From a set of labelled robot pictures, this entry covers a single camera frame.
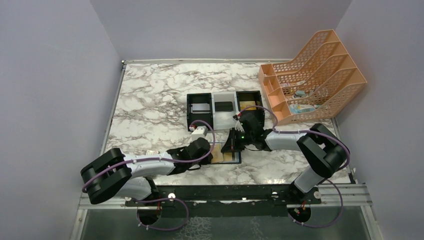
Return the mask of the black leather card holder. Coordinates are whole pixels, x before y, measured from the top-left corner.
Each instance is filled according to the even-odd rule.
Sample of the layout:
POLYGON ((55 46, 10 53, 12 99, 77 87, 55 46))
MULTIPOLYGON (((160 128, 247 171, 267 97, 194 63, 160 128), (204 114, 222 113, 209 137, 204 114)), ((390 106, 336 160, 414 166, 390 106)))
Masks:
POLYGON ((213 165, 218 164, 240 164, 242 157, 239 152, 221 152, 224 143, 217 142, 211 152, 213 158, 210 163, 213 165))

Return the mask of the gold card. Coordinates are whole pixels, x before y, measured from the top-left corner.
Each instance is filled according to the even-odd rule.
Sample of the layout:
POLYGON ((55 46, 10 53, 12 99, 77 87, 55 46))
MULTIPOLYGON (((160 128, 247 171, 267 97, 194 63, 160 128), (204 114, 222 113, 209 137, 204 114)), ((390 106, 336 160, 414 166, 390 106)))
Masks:
POLYGON ((249 106, 253 106, 252 108, 250 108, 250 110, 256 110, 257 108, 256 107, 254 107, 254 106, 256 106, 257 104, 256 104, 256 102, 255 101, 240 101, 239 102, 239 109, 240 110, 244 110, 244 109, 246 109, 247 107, 249 107, 249 106))

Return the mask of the black white three-compartment tray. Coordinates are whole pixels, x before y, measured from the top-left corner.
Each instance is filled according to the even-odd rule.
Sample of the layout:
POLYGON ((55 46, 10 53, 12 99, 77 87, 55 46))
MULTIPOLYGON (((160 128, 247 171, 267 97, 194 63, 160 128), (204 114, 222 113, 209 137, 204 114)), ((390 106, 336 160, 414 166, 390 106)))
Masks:
POLYGON ((187 129, 204 126, 208 123, 214 131, 227 131, 236 124, 233 118, 237 112, 252 112, 259 123, 265 124, 265 111, 262 106, 261 92, 231 91, 188 93, 186 95, 187 129))

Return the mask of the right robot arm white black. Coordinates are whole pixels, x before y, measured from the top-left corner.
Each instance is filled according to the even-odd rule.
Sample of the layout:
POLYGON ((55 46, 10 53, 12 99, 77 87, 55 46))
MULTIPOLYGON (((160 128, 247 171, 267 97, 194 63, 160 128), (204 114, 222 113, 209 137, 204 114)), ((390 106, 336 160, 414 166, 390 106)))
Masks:
POLYGON ((265 129, 254 114, 243 113, 230 129, 221 152, 242 152, 248 145, 258 151, 289 150, 304 155, 308 167, 290 184, 287 193, 287 197, 297 201, 344 168, 350 159, 349 149, 321 123, 299 131, 265 129))

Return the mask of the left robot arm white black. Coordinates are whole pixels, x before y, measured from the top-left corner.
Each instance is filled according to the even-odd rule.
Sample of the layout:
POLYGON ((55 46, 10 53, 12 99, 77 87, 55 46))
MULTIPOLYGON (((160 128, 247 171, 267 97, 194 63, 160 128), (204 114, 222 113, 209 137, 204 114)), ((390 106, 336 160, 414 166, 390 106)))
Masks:
POLYGON ((177 175, 195 165, 210 164, 214 146, 201 137, 160 154, 125 155, 120 148, 112 148, 82 168, 82 191, 93 205, 113 197, 149 201, 159 195, 152 176, 177 175))

